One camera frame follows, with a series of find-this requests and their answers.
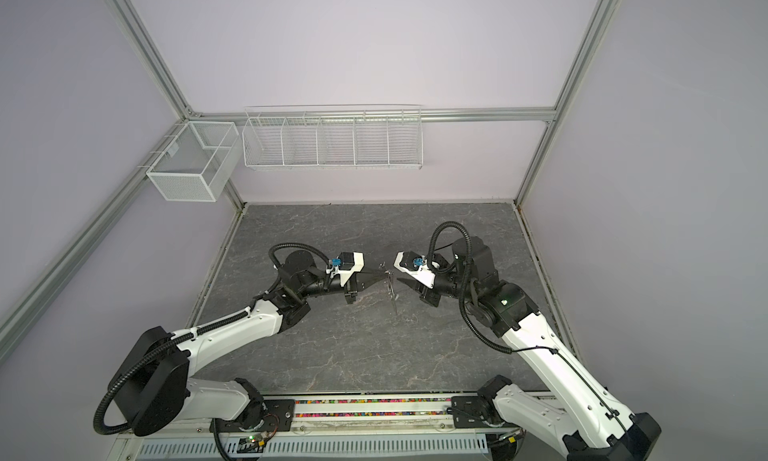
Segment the metal ring disc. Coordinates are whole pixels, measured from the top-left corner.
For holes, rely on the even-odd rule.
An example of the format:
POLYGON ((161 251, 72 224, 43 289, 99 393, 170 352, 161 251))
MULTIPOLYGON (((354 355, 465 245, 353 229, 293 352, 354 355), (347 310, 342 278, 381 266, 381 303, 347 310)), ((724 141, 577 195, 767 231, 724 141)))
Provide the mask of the metal ring disc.
POLYGON ((398 307, 397 307, 398 294, 395 289, 395 277, 391 271, 387 271, 387 289, 388 289, 388 295, 393 307, 394 314, 398 315, 398 307))

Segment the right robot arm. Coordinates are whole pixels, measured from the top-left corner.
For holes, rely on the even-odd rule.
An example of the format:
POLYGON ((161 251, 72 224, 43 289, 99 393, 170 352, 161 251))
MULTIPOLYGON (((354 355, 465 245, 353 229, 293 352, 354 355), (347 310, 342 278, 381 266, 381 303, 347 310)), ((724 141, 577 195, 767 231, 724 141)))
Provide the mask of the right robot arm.
POLYGON ((457 300, 460 316, 486 346, 520 356, 558 401, 552 406, 497 375, 478 391, 491 413, 534 435, 567 460, 646 460, 662 429, 646 412, 620 402, 558 337, 538 305, 500 278, 481 238, 460 223, 433 231, 428 251, 402 251, 401 282, 436 306, 457 300))

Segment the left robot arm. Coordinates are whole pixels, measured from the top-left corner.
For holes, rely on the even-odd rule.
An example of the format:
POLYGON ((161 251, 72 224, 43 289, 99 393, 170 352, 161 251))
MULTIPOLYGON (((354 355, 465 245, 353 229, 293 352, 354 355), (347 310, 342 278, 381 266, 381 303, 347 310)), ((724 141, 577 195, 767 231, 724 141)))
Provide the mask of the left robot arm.
POLYGON ((142 437, 179 420, 209 419, 236 429, 260 428, 268 408, 263 394, 248 380, 220 382, 197 378, 212 362, 254 341, 294 327, 310 311, 310 299, 357 296, 385 280, 381 267, 367 265, 361 252, 332 257, 300 242, 272 246, 268 257, 276 278, 245 307, 176 331, 160 326, 143 332, 111 379, 92 419, 99 435, 126 431, 142 437))

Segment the white mesh box basket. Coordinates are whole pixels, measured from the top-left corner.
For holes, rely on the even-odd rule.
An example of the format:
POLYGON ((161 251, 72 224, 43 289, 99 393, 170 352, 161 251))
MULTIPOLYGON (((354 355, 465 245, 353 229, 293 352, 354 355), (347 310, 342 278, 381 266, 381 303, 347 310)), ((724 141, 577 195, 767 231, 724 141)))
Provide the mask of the white mesh box basket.
POLYGON ((235 123, 188 121, 149 166, 147 176, 167 201, 215 202, 242 155, 235 123))

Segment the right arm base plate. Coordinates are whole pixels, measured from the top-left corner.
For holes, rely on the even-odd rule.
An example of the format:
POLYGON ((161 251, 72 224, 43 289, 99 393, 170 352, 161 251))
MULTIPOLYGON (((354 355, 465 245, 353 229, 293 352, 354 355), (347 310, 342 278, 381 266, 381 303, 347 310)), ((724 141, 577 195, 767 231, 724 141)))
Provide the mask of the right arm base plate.
POLYGON ((519 428, 519 425, 501 418, 493 405, 477 395, 452 396, 446 412, 455 428, 519 428))

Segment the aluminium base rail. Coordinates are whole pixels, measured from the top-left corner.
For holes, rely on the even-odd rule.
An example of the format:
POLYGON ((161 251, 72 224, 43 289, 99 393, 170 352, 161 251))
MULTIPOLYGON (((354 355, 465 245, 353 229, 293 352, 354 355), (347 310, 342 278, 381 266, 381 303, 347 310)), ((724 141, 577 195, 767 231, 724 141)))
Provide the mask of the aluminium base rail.
MULTIPOLYGON (((538 398, 531 397, 526 392, 514 394, 510 385, 503 387, 498 394, 488 394, 481 391, 477 396, 489 401, 503 420, 525 429, 532 427, 530 421, 525 421, 522 418, 522 415, 527 412, 532 412, 536 421, 541 420, 547 426, 556 422, 576 421, 576 417, 568 414, 563 408, 542 403, 538 398)), ((424 397, 406 396, 404 398, 295 398, 296 408, 292 425, 301 420, 362 422, 369 419, 371 421, 404 422, 408 419, 426 420, 447 416, 451 418, 446 412, 451 397, 426 395, 424 397)), ((151 401, 147 408, 126 416, 127 429, 137 436, 147 436, 164 429, 174 421, 182 419, 210 418, 232 421, 243 415, 247 421, 258 422, 265 401, 261 395, 257 395, 255 399, 249 401, 242 412, 231 416, 214 413, 186 413, 181 402, 172 402, 168 399, 151 401)))

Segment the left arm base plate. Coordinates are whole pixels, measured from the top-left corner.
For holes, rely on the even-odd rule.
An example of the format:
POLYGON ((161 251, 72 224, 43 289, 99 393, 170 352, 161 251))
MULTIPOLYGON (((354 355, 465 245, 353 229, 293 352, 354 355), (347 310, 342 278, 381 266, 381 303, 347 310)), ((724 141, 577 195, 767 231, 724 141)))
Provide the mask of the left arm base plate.
POLYGON ((220 433, 287 432, 294 420, 296 400, 291 398, 267 399, 262 406, 258 422, 247 421, 243 415, 232 421, 217 422, 220 433))

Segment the aluminium frame profiles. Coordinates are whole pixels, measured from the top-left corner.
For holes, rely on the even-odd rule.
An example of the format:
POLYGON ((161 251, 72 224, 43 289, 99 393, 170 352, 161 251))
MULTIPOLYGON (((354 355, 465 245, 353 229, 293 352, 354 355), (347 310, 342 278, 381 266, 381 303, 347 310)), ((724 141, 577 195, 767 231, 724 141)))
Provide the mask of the aluminium frame profiles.
MULTIPOLYGON (((564 118, 578 83, 583 79, 597 47, 621 0, 598 0, 587 25, 584 39, 577 51, 566 82, 556 103, 551 107, 494 107, 494 108, 445 108, 424 109, 414 105, 398 108, 394 105, 353 106, 345 105, 333 111, 293 111, 301 120, 311 117, 322 121, 362 120, 383 122, 404 115, 417 116, 422 122, 490 122, 490 121, 542 121, 547 127, 537 147, 531 165, 526 171, 515 200, 521 202, 532 186, 548 143, 553 139, 555 125, 564 118)), ((149 166, 161 157, 174 135, 192 123, 239 122, 245 115, 235 113, 197 113, 183 99, 181 90, 173 80, 156 46, 130 0, 104 0, 118 26, 148 69, 161 93, 178 114, 178 120, 148 154, 143 165, 136 168, 123 184, 102 205, 92 219, 78 232, 62 251, 46 264, 38 279, 19 298, 16 304, 1 317, 1 358, 7 360, 13 351, 41 319, 63 289, 74 278, 95 249, 101 244, 141 192, 148 186, 149 166)))

